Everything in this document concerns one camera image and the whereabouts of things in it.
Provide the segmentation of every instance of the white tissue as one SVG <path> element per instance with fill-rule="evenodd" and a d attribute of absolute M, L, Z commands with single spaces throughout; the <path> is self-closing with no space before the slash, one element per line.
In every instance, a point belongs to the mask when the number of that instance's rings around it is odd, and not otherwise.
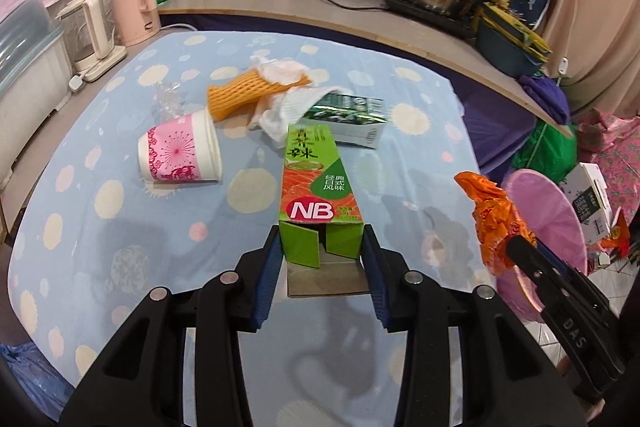
<path fill-rule="evenodd" d="M 347 93 L 340 86 L 326 87 L 291 87 L 288 91 L 264 96 L 255 107 L 254 117 L 249 129 L 261 127 L 274 141 L 276 147 L 282 148 L 287 140 L 290 123 L 296 123 L 316 102 L 330 92 Z"/>
<path fill-rule="evenodd" d="M 308 71 L 304 64 L 300 64 L 295 60 L 289 58 L 267 60 L 260 55 L 251 56 L 251 67 L 257 70 L 267 82 L 282 84 L 283 86 L 295 84 Z"/>

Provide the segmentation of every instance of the table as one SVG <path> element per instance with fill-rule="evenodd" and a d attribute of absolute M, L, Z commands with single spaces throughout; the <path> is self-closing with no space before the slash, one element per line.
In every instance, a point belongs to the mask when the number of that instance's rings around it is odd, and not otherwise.
<path fill-rule="evenodd" d="M 383 0 L 336 1 L 350 7 L 385 4 Z M 572 136 L 569 128 L 557 124 L 515 79 L 496 70 L 469 44 L 391 12 L 346 10 L 324 0 L 168 0 L 158 11 L 160 15 L 222 14 L 301 23 L 379 42 L 471 78 L 527 109 L 566 137 Z"/>
<path fill-rule="evenodd" d="M 472 203 L 452 179 L 477 165 L 446 79 L 408 60 L 319 39 L 172 34 L 127 64 L 76 121 L 15 241 L 12 306 L 72 384 L 151 288 L 177 293 L 203 285 L 260 247 L 276 222 L 282 151 L 247 130 L 246 112 L 216 124 L 220 183 L 145 183 L 137 160 L 138 138 L 159 121 L 156 82 L 179 80 L 183 107 L 198 110 L 207 85 L 228 82 L 254 53 L 299 60 L 315 84 L 384 98 L 390 121 L 380 148 L 340 147 L 364 219 L 383 247 L 447 287 L 493 283 L 481 263 Z M 191 331 L 191 425 L 193 338 Z M 404 340 L 385 333 L 369 296 L 290 299 L 281 273 L 270 318 L 240 338 L 254 424 L 392 425 Z M 459 395 L 454 409 L 459 415 Z"/>

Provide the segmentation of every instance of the wooden countertop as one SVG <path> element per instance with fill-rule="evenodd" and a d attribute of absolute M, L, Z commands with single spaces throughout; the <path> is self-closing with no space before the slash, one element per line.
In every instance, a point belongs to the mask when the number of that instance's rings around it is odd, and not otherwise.
<path fill-rule="evenodd" d="M 382 6 L 382 0 L 339 0 L 347 6 Z M 526 94 L 513 78 L 496 70 L 471 46 L 435 28 L 391 12 L 352 11 L 324 0 L 169 0 L 160 14 L 226 14 L 279 19 L 318 26 L 371 41 L 432 60 L 490 87 L 551 124 L 558 125 Z"/>

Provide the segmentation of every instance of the electric kettle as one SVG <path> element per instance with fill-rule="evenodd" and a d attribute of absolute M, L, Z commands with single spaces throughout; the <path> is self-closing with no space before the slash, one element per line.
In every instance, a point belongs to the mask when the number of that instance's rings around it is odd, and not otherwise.
<path fill-rule="evenodd" d="M 125 46 L 146 41 L 160 31 L 156 0 L 111 0 L 111 10 Z"/>

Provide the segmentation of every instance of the polka dot tablecloth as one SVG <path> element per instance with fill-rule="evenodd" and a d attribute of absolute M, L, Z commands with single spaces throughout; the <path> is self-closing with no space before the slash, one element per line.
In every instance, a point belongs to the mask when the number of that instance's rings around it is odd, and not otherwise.
<path fill-rule="evenodd" d="M 38 182 L 15 242 L 12 305 L 72 384 L 151 288 L 202 286 L 260 247 L 276 222 L 283 151 L 260 130 L 247 130 L 247 113 L 216 124 L 220 183 L 151 184 L 138 167 L 138 138 L 159 122 L 157 82 L 179 81 L 183 107 L 193 112 L 204 107 L 209 84 L 245 71 L 252 54 L 294 58 L 316 85 L 383 98 L 389 123 L 379 149 L 340 147 L 364 219 L 383 247 L 442 285 L 492 283 L 472 202 L 453 181 L 478 167 L 446 79 L 404 59 L 319 39 L 171 34 L 116 74 L 76 121 Z M 189 333 L 185 404 L 193 424 Z M 392 425 L 404 340 L 385 333 L 369 296 L 290 299 L 281 272 L 270 318 L 240 338 L 255 426 Z"/>

